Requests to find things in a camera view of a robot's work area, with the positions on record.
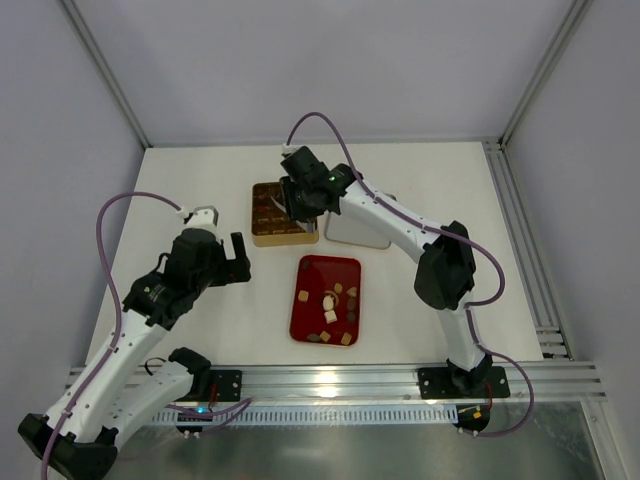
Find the metal tongs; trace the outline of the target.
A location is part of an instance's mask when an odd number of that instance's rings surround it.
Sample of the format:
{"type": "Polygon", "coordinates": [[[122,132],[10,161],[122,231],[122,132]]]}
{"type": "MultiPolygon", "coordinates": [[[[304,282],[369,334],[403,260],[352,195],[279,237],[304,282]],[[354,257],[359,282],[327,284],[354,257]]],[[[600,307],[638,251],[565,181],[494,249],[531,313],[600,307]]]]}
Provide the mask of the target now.
{"type": "Polygon", "coordinates": [[[285,205],[279,202],[273,195],[270,196],[270,200],[273,203],[273,205],[278,210],[283,212],[291,222],[295,223],[298,227],[300,227],[306,233],[314,233],[317,230],[317,227],[314,225],[312,221],[300,221],[300,220],[291,219],[289,217],[289,214],[287,213],[285,205]]]}

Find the silver tin lid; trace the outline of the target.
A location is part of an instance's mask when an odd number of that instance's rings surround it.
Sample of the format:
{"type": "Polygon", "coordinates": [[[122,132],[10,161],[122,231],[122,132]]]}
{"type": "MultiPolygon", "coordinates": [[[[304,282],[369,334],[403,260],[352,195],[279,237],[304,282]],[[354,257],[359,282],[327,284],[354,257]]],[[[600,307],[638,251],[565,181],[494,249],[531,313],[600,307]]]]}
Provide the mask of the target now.
{"type": "Polygon", "coordinates": [[[327,214],[324,236],[329,241],[377,250],[386,250],[392,245],[360,220],[333,212],[327,214]]]}

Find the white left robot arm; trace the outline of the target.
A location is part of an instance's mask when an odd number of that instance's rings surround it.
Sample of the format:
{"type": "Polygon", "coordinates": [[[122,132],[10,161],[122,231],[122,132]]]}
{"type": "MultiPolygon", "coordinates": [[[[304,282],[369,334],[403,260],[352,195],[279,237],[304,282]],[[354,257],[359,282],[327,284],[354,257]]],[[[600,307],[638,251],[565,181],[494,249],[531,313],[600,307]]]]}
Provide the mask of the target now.
{"type": "Polygon", "coordinates": [[[18,433],[41,460],[41,476],[102,479],[119,450],[171,402],[206,397],[215,384],[211,362],[175,349],[133,391],[124,388],[144,358],[209,288],[245,283],[251,263],[241,233],[231,235],[233,258],[209,229],[186,228],[155,269],[134,281],[116,326],[81,375],[46,413],[29,413],[18,433]]]}

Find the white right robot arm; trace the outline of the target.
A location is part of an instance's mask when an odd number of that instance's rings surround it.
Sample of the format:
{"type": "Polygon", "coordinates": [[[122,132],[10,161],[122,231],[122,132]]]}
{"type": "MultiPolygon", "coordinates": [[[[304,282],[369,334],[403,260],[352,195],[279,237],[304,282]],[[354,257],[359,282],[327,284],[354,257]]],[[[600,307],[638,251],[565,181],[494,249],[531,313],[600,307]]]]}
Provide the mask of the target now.
{"type": "Polygon", "coordinates": [[[452,385],[464,396],[483,393],[493,360],[478,346],[463,312],[476,271],[464,225],[421,219],[350,166],[328,168],[306,146],[284,146],[281,166],[286,175],[279,180],[277,206],[291,221],[310,232],[313,220],[325,213],[346,217],[408,255],[417,266],[414,291],[436,311],[445,334],[452,385]]]}

